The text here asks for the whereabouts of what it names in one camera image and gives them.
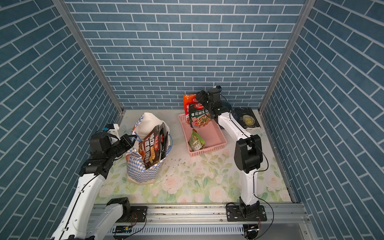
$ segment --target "food packet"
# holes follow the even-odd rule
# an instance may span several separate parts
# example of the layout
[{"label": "food packet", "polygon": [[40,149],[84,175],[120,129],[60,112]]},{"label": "food packet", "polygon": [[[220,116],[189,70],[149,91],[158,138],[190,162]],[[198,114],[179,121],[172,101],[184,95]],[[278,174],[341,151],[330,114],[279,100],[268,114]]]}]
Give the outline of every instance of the food packet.
[{"label": "food packet", "polygon": [[188,94],[183,96],[184,101],[184,112],[185,112],[185,120],[189,124],[189,105],[191,103],[198,103],[196,100],[196,94]]},{"label": "food packet", "polygon": [[160,130],[160,142],[161,142],[161,154],[160,154],[160,160],[165,158],[165,152],[166,152],[166,136],[164,135],[164,128],[165,125],[164,123],[161,125],[161,130]]},{"label": "food packet", "polygon": [[139,154],[142,157],[146,169],[152,167],[160,161],[161,140],[159,137],[162,125],[157,125],[153,130],[139,143]]},{"label": "food packet", "polygon": [[195,129],[192,129],[191,138],[188,141],[188,145],[191,147],[192,151],[197,151],[200,149],[204,149],[205,141],[202,137],[197,133]]},{"label": "food packet", "polygon": [[191,127],[204,127],[211,119],[209,117],[208,109],[203,107],[201,103],[191,103],[189,105],[189,119]]}]

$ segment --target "pink basket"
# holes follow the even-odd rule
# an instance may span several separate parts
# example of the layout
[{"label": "pink basket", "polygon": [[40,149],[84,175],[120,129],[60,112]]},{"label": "pink basket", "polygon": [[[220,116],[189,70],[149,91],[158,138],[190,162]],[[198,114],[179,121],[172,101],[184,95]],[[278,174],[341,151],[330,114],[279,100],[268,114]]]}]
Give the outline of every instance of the pink basket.
[{"label": "pink basket", "polygon": [[193,128],[186,122],[185,114],[180,114],[179,120],[181,123],[181,128],[183,129],[183,132],[184,132],[184,137],[189,150],[189,155],[191,157],[194,157],[206,152],[212,152],[212,151],[222,149],[227,144],[227,140],[225,139],[223,132],[220,129],[220,126],[214,120],[212,120],[204,127],[195,128],[198,134],[204,139],[205,148],[198,151],[192,151],[191,147],[188,145],[188,140],[192,135]]}]

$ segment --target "blue brick wallpaper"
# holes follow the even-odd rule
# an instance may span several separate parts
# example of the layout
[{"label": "blue brick wallpaper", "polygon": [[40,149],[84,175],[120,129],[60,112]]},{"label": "blue brick wallpaper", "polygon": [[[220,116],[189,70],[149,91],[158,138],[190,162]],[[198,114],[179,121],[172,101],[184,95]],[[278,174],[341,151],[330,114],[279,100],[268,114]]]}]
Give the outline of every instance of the blue brick wallpaper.
[{"label": "blue brick wallpaper", "polygon": [[383,12],[317,0],[264,112],[319,239],[384,239]]},{"label": "blue brick wallpaper", "polygon": [[305,0],[66,0],[125,109],[221,85],[257,108]]},{"label": "blue brick wallpaper", "polygon": [[45,239],[117,110],[51,0],[0,6],[0,239]]}]

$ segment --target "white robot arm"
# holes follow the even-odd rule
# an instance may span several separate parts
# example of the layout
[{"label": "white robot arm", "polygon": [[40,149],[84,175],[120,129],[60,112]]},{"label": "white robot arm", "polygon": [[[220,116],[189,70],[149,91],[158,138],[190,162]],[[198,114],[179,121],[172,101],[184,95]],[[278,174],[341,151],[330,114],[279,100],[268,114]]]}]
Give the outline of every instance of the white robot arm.
[{"label": "white robot arm", "polygon": [[125,134],[120,139],[118,129],[117,124],[109,124],[108,131],[92,135],[91,155],[80,170],[76,192],[51,240],[102,240],[116,221],[131,217],[128,198],[111,199],[104,213],[87,229],[93,204],[114,159],[134,144],[130,140],[133,136]]},{"label": "white robot arm", "polygon": [[254,215],[260,205],[256,197],[257,173],[263,161],[262,143],[258,135],[251,135],[235,120],[231,111],[222,106],[220,100],[221,87],[200,91],[196,95],[199,101],[208,109],[210,117],[222,126],[236,141],[235,163],[243,171],[242,192],[240,196],[240,212],[244,219]]},{"label": "white robot arm", "polygon": [[[257,179],[257,169],[263,161],[261,139],[258,135],[245,131],[232,113],[221,105],[218,89],[201,91],[196,99],[237,141],[234,158],[236,166],[243,171],[240,211],[244,219],[247,219],[247,216],[254,214],[259,207],[254,179]],[[111,199],[104,213],[87,229],[93,204],[114,159],[134,145],[131,138],[135,136],[125,134],[120,139],[117,133],[118,125],[109,125],[108,132],[92,135],[89,141],[91,155],[81,168],[76,192],[51,240],[102,240],[116,221],[128,221],[131,217],[127,198]]]}]

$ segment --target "black book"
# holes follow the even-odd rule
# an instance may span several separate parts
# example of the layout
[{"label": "black book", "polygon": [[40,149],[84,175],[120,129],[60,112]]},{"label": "black book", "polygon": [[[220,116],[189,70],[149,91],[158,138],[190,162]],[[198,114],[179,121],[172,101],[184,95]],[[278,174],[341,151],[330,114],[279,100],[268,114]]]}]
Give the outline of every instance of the black book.
[{"label": "black book", "polygon": [[244,129],[258,129],[260,124],[251,108],[235,108],[236,120]]}]

